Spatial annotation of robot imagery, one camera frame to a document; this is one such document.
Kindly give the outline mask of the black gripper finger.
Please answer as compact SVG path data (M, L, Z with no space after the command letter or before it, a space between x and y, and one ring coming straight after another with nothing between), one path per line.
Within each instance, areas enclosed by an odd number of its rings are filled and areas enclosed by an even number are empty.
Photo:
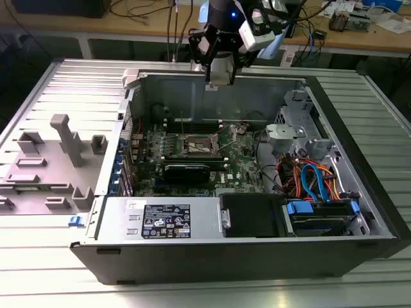
M256 58L257 51L247 51L244 44L236 46L232 50L232 72L230 73L229 84L234 84L238 70L250 67Z
M188 32L188 42L194 63L200 64L205 71L205 82L210 82L212 58L210 57L213 43L207 33L200 29L191 28Z

